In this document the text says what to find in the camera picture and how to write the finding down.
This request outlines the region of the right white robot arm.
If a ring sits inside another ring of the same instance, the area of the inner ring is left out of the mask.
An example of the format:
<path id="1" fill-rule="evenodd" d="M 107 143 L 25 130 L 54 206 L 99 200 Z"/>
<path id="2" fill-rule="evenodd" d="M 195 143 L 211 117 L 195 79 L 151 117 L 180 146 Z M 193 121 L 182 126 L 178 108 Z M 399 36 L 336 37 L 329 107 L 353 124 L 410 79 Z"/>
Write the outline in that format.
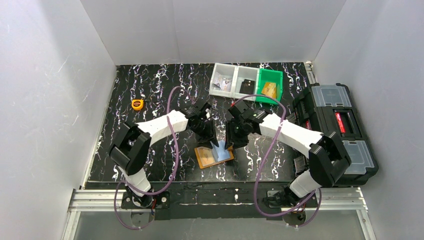
<path id="1" fill-rule="evenodd" d="M 332 187 L 352 164 L 341 138 L 336 132 L 310 130 L 265 108 L 253 109 L 238 100 L 228 110 L 232 116 L 226 122 L 226 148 L 243 148 L 250 134 L 274 137 L 306 157 L 308 169 L 285 187 L 283 197 L 300 199 L 320 187 Z"/>

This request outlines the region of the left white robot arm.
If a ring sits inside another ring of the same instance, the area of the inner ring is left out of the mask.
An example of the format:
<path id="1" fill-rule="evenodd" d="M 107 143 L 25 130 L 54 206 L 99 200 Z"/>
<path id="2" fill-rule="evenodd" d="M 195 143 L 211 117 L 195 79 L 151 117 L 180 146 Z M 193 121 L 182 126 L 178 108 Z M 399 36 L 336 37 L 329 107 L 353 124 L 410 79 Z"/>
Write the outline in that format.
<path id="1" fill-rule="evenodd" d="M 138 197 L 165 191 L 151 191 L 144 165 L 149 149 L 159 140 L 179 132 L 192 131 L 199 147 L 218 147 L 212 105 L 206 101 L 171 110 L 161 117 L 139 123 L 124 123 L 112 141 L 109 157 L 119 167 L 130 192 Z"/>

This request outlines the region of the gold credit card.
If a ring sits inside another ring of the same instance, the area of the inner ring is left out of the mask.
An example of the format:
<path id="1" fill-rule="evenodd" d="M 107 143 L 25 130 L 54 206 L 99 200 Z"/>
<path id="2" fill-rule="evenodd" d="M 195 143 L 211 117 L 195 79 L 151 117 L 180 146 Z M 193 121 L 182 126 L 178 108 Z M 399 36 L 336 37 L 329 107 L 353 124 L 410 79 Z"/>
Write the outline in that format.
<path id="1" fill-rule="evenodd" d="M 266 82 L 261 90 L 261 94 L 274 98 L 276 85 L 274 82 Z"/>

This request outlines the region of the orange leather card holder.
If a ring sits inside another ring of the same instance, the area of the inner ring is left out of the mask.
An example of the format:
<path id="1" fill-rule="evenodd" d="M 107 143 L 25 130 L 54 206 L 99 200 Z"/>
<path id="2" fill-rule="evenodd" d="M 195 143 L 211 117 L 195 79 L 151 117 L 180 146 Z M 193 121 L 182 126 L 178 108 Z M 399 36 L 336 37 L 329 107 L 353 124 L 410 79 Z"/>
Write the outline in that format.
<path id="1" fill-rule="evenodd" d="M 209 168 L 235 158 L 232 149 L 225 149 L 224 146 L 196 147 L 194 152 L 200 169 Z"/>

